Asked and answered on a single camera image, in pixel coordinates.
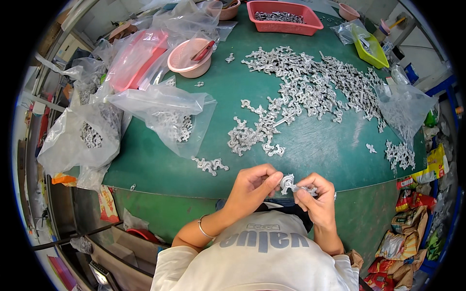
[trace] red plastic tray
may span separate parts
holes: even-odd
[[[306,24],[282,21],[260,21],[254,18],[256,12],[272,13],[275,11],[302,15]],[[259,32],[314,35],[318,29],[323,29],[323,24],[314,11],[301,4],[278,1],[250,1],[247,3],[247,12],[249,13],[249,19],[256,24],[256,29]]]

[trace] right hand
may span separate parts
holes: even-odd
[[[336,229],[335,223],[335,187],[333,183],[325,180],[317,173],[312,173],[296,183],[298,187],[317,187],[317,199],[313,198],[306,190],[299,189],[293,193],[295,203],[303,211],[307,211],[311,221],[324,229]]]

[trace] white t-shirt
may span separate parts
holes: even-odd
[[[358,276],[348,256],[331,257],[308,239],[297,216],[272,210],[239,220],[199,254],[161,251],[151,291],[357,291]]]

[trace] left hand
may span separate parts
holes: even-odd
[[[253,213],[267,196],[273,197],[280,190],[283,173],[271,164],[242,169],[222,209],[234,221]]]

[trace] wire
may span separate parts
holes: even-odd
[[[399,47],[420,47],[420,46],[399,45]],[[420,48],[428,48],[428,49],[433,49],[433,50],[435,50],[435,49],[432,48],[432,47],[420,47]]]

